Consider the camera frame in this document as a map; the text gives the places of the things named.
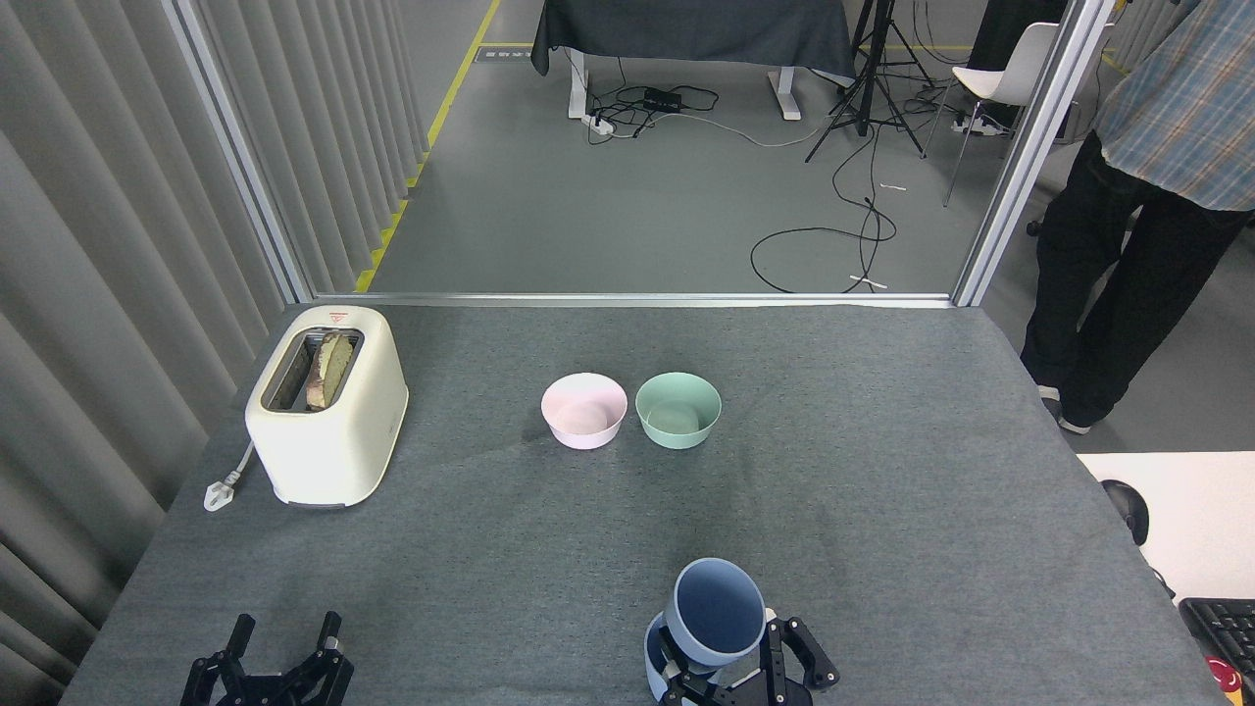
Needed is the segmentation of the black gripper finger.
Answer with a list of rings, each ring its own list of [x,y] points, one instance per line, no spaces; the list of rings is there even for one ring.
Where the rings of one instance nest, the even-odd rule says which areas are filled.
[[[664,623],[655,624],[655,703],[656,705],[707,705],[708,700],[693,691],[676,686],[676,678],[692,678],[690,683],[708,681],[717,668],[698,663],[678,648],[671,630]]]
[[[295,705],[343,705],[354,667],[339,650],[340,626],[341,616],[328,611],[318,648],[294,668]]]
[[[784,651],[803,668],[801,681],[788,677]],[[833,688],[841,676],[801,618],[776,617],[766,621],[766,633],[759,640],[757,678],[762,705],[813,705],[813,692]]]
[[[223,698],[217,705],[257,703],[248,683],[250,676],[242,666],[255,624],[252,616],[238,614],[226,647],[210,657],[193,661],[179,705],[211,705],[216,683],[225,690]]]

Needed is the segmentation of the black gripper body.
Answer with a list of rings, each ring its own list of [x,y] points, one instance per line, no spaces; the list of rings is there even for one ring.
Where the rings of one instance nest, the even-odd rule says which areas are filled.
[[[813,705],[812,693],[797,681],[784,678],[772,683],[758,671],[735,686],[722,686],[681,672],[666,680],[668,705]]]
[[[318,678],[304,673],[235,675],[223,673],[225,696],[220,705],[305,705],[318,691]]]

